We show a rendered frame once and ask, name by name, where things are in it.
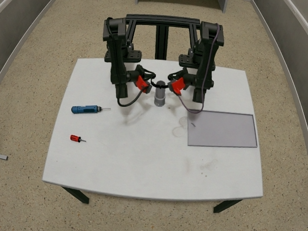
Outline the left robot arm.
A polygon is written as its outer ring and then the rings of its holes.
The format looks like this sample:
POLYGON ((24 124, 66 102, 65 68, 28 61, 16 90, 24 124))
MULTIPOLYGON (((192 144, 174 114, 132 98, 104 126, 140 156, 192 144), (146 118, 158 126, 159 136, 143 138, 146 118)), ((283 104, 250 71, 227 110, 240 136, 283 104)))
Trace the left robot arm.
POLYGON ((192 48, 194 53, 193 56, 185 54, 180 55, 181 64, 199 66, 197 73, 192 80, 192 83, 195 86, 192 101, 196 103, 202 103, 202 84, 204 79, 204 98, 206 90, 210 90, 210 88, 213 88, 214 86, 214 81, 212 80, 212 68, 215 68, 214 58, 219 46, 224 46, 223 26, 201 21, 200 36, 200 39, 196 41, 192 48), (217 28, 219 28, 219 32, 214 44, 212 44, 218 31, 217 28))

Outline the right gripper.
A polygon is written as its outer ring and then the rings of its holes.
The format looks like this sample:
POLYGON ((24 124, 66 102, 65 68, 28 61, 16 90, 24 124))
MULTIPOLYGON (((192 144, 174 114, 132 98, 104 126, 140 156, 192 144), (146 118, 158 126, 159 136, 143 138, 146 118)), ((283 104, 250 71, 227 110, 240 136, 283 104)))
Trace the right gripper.
POLYGON ((151 79, 153 75, 155 75, 154 72, 146 70, 140 64, 136 66, 135 70, 131 70, 128 72, 130 73, 130 80, 128 82, 134 82, 134 85, 138 87, 140 90, 142 89, 141 87, 142 85, 144 85, 144 88, 148 87, 145 81, 148 81, 149 79, 151 79), (151 74, 147 74, 145 72, 151 74))

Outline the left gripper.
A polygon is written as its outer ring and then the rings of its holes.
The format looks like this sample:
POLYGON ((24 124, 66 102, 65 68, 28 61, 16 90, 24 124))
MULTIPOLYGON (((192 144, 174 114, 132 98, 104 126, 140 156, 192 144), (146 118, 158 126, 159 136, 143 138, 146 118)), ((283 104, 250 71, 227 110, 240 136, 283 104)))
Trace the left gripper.
POLYGON ((172 83, 173 90, 177 95, 181 94, 180 90, 186 90, 189 86, 194 86, 192 82, 195 75, 189 74, 186 67, 183 67, 183 70, 180 70, 176 73, 169 74, 169 76, 172 78, 172 80, 177 80, 176 82, 172 83))

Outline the red screwdriver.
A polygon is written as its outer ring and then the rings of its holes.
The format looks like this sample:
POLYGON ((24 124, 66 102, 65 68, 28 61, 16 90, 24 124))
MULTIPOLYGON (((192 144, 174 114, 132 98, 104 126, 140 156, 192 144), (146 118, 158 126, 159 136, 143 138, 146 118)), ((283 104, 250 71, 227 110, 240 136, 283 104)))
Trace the red screwdriver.
POLYGON ((84 140, 81 139, 81 137, 78 137, 78 136, 75 136, 75 135, 71 135, 70 140, 77 141, 77 142, 84 141, 84 140))

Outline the blue electric screwdriver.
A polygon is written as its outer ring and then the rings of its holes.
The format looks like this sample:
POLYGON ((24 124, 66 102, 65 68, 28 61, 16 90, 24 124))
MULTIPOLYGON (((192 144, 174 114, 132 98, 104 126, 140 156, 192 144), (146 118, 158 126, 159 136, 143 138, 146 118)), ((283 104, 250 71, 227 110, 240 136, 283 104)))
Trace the blue electric screwdriver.
POLYGON ((111 109, 111 108, 101 108, 97 105, 87 105, 87 106, 73 106, 71 108, 72 113, 97 113, 102 109, 111 109))

